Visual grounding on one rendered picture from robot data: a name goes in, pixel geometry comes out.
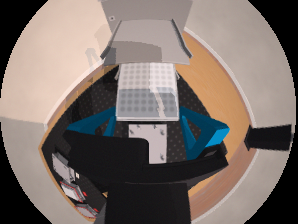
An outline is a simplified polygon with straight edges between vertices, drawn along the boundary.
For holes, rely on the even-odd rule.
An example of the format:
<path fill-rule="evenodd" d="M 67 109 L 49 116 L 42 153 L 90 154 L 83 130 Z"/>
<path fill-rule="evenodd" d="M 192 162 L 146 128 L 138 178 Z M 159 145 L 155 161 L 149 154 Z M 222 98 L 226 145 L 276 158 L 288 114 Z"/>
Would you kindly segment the white microplate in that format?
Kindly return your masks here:
<path fill-rule="evenodd" d="M 74 192 L 74 190 L 72 190 L 71 188 L 65 186 L 65 185 L 61 185 L 65 194 L 75 200 L 79 200 L 79 198 L 77 197 L 76 193 Z"/>

